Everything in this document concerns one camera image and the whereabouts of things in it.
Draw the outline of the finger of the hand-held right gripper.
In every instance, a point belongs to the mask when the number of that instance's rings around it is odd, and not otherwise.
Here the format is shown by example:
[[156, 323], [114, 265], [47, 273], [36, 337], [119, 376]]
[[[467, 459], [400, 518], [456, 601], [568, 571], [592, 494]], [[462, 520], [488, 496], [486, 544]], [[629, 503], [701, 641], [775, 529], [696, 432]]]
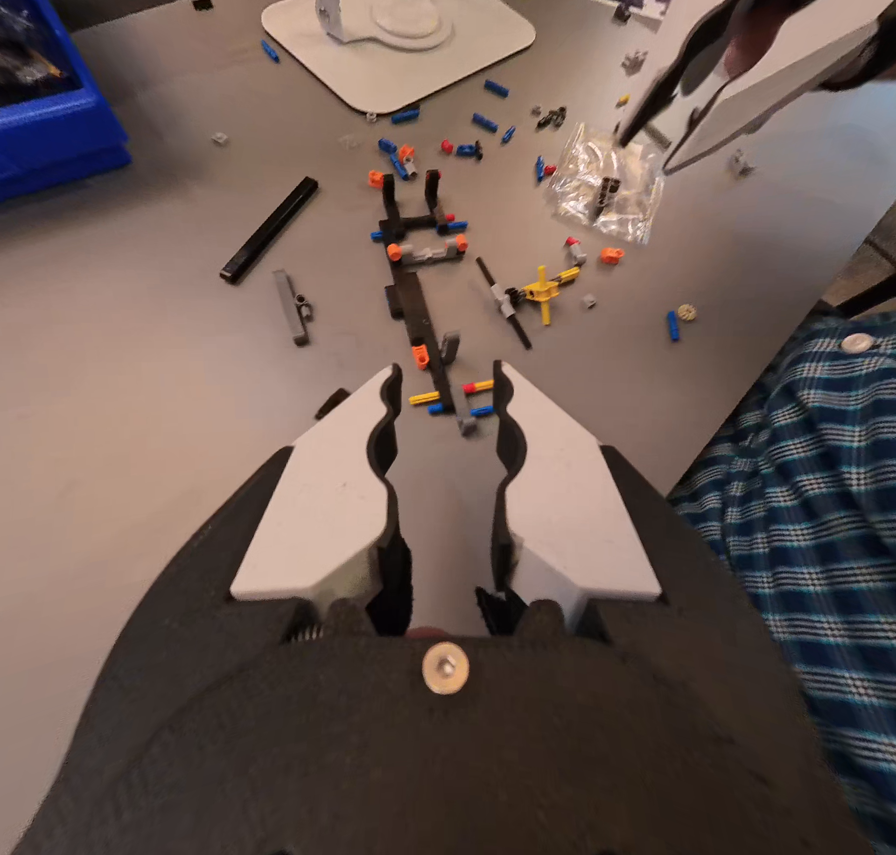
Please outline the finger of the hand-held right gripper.
[[732, 37], [732, 23], [755, 0], [672, 0], [633, 85], [616, 131], [627, 146], [678, 98], [711, 76]]
[[672, 175], [767, 120], [854, 60], [881, 21], [789, 20], [755, 66], [726, 83], [664, 163]]

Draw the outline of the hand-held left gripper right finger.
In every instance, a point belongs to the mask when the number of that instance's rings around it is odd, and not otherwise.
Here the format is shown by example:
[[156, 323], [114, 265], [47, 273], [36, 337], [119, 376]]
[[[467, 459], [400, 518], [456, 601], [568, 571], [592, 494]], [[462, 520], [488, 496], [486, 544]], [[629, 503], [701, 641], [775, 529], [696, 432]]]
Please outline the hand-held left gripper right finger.
[[504, 475], [490, 558], [511, 615], [550, 601], [575, 632], [592, 601], [654, 603], [662, 586], [601, 442], [508, 361], [493, 374]]

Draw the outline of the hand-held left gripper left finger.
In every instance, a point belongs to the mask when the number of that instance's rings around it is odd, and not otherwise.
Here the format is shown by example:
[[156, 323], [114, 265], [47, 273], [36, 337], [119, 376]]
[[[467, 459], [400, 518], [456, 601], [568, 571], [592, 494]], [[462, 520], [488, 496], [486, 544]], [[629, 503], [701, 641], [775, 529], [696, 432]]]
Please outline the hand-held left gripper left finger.
[[378, 634], [406, 633], [412, 557], [387, 479], [401, 385], [392, 363], [293, 442], [230, 585], [234, 599], [297, 598], [321, 617], [350, 600]]

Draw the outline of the dark grey lego beam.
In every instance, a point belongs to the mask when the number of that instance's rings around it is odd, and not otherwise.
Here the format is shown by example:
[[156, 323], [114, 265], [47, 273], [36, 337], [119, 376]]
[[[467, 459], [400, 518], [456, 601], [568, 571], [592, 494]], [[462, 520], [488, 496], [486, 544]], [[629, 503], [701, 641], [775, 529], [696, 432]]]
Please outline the dark grey lego beam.
[[291, 340], [297, 347], [309, 345], [308, 324], [315, 317], [313, 305], [303, 294], [296, 291], [291, 277], [285, 270], [274, 270], [273, 278]]

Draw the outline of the scattered blue lego pins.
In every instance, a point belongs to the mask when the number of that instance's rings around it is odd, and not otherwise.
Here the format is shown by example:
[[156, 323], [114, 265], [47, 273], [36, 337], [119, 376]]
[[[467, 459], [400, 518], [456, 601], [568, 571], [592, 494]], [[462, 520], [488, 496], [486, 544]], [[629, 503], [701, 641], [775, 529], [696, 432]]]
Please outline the scattered blue lego pins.
[[[490, 78], [487, 78], [484, 81], [484, 88], [487, 92], [492, 93], [496, 97], [500, 97], [500, 98], [506, 98], [509, 96], [509, 93], [510, 93], [508, 88], [504, 87], [503, 85], [499, 84], [498, 82], [496, 82]], [[417, 106], [413, 106], [407, 110], [398, 111], [397, 113], [395, 113], [392, 116], [391, 120], [392, 120], [393, 124], [401, 124], [401, 123], [416, 120], [419, 117], [419, 115], [420, 115], [420, 109]], [[500, 128], [500, 125], [498, 125], [496, 122], [493, 122], [492, 120], [488, 119], [481, 112], [473, 113], [472, 123], [475, 126], [477, 126], [478, 128], [482, 129], [483, 131], [491, 132], [491, 133], [498, 132], [499, 128]], [[407, 174], [405, 172], [404, 165], [402, 162], [400, 162], [399, 157], [398, 157], [399, 149], [397, 148], [397, 146], [394, 143], [392, 143], [391, 141], [387, 141], [386, 139], [380, 139], [379, 148], [382, 152], [384, 152], [386, 157], [389, 158], [390, 161], [392, 161], [392, 165], [393, 165], [394, 169], [397, 171], [398, 176], [403, 180], [408, 180], [409, 178], [407, 177]], [[538, 157], [537, 161], [535, 163], [536, 182], [541, 183], [541, 182], [543, 182], [544, 178], [546, 177], [544, 174], [545, 166], [546, 166], [546, 163], [545, 163], [543, 156]], [[462, 230], [462, 228], [466, 229], [465, 222], [455, 221], [453, 215], [447, 216], [447, 217], [448, 217], [452, 227], [455, 227], [455, 228], [459, 229], [460, 231]], [[378, 243], [375, 241], [375, 238], [377, 238], [378, 235], [379, 235], [378, 232], [371, 234], [371, 239], [374, 243]], [[680, 340], [680, 330], [679, 330], [678, 320], [679, 319], [677, 316], [677, 311], [670, 311], [670, 312], [666, 313], [667, 331], [668, 331], [670, 341], [673, 343], [677, 343]]]

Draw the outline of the yellow black lego joint assembly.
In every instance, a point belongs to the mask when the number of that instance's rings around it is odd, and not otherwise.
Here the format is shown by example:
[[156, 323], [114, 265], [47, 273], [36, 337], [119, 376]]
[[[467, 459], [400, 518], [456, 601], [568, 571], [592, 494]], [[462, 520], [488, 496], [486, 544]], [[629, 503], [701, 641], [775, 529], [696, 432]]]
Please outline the yellow black lego joint assembly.
[[571, 285], [581, 272], [581, 265], [565, 269], [557, 276], [550, 278], [544, 266], [539, 267], [539, 278], [536, 282], [520, 287], [502, 287], [491, 274], [482, 257], [476, 257], [476, 266], [485, 279], [497, 311], [513, 330], [523, 348], [532, 349], [532, 341], [521, 324], [517, 307], [523, 302], [539, 305], [541, 322], [544, 326], [551, 323], [550, 303], [558, 297], [561, 288]]

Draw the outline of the grey lego actuator orange ends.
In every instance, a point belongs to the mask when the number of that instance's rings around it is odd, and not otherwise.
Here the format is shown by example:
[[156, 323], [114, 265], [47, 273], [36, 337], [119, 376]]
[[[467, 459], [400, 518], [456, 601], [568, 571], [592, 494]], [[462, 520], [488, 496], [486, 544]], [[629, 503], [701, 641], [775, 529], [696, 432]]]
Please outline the grey lego actuator orange ends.
[[386, 254], [394, 266], [422, 267], [462, 259], [469, 243], [464, 234], [446, 239], [440, 248], [417, 248], [412, 244], [392, 243]]

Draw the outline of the black long lego beam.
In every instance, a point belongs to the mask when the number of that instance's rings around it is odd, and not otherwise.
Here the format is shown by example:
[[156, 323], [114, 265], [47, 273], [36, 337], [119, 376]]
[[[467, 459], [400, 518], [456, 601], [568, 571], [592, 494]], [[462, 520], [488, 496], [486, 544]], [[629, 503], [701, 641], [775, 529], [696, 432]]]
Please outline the black long lego beam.
[[316, 178], [306, 176], [301, 180], [221, 267], [219, 278], [228, 285], [239, 285], [318, 190]]

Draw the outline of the person's right hand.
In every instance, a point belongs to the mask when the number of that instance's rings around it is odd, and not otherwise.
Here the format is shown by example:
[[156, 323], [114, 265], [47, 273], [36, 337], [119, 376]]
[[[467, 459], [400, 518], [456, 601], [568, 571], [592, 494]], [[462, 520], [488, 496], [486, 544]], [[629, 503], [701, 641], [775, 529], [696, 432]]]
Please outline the person's right hand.
[[765, 55], [798, 0], [754, 0], [738, 21], [723, 67], [728, 79], [745, 74]]

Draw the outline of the clear plastic bag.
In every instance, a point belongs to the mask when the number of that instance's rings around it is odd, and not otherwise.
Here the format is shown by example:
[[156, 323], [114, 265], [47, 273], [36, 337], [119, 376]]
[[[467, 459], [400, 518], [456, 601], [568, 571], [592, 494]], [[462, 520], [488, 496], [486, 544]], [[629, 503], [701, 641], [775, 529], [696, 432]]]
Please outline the clear plastic bag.
[[652, 141], [621, 146], [614, 134], [577, 124], [547, 189], [551, 214], [625, 243], [645, 245], [663, 196], [664, 158]]

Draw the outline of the white book stand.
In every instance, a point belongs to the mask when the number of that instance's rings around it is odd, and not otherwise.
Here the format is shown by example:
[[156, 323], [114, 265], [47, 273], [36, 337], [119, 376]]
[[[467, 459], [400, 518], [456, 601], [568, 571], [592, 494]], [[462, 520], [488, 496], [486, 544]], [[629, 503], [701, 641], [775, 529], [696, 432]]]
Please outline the white book stand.
[[502, 0], [280, 0], [266, 34], [360, 113], [387, 115], [532, 45]]

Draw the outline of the person's torso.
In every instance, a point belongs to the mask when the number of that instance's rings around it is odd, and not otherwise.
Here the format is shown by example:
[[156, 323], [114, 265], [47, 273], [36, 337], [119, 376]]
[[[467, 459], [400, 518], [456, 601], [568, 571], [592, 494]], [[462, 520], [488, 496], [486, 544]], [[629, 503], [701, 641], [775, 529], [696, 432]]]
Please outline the person's torso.
[[669, 501], [762, 615], [860, 827], [894, 853], [894, 312], [809, 316]]

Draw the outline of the blue plastic bin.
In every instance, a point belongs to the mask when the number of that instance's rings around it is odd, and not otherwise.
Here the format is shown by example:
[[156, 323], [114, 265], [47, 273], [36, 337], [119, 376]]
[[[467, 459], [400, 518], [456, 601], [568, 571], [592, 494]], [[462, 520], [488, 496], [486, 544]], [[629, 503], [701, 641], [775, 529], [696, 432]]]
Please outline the blue plastic bin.
[[1, 108], [1, 200], [129, 165], [127, 134], [49, 0], [23, 0], [51, 27], [75, 86]]

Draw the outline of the black lego frame assembly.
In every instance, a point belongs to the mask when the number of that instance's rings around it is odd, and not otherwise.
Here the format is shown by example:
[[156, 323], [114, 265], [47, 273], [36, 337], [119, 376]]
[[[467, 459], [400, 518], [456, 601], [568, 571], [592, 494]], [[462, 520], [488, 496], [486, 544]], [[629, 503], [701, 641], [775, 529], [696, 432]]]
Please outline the black lego frame assembly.
[[[382, 183], [385, 217], [378, 224], [379, 235], [375, 241], [383, 246], [389, 261], [392, 281], [385, 292], [390, 315], [405, 326], [414, 363], [429, 375], [442, 412], [454, 415], [460, 434], [467, 438], [477, 431], [476, 418], [462, 386], [454, 384], [449, 372], [460, 338], [457, 334], [437, 338], [419, 276], [421, 268], [460, 261], [468, 247], [461, 231], [452, 227], [442, 209], [440, 182], [441, 172], [428, 169], [424, 186], [427, 211], [409, 216], [401, 213], [395, 176], [385, 174]], [[442, 238], [441, 249], [413, 247], [409, 234], [427, 231]]]

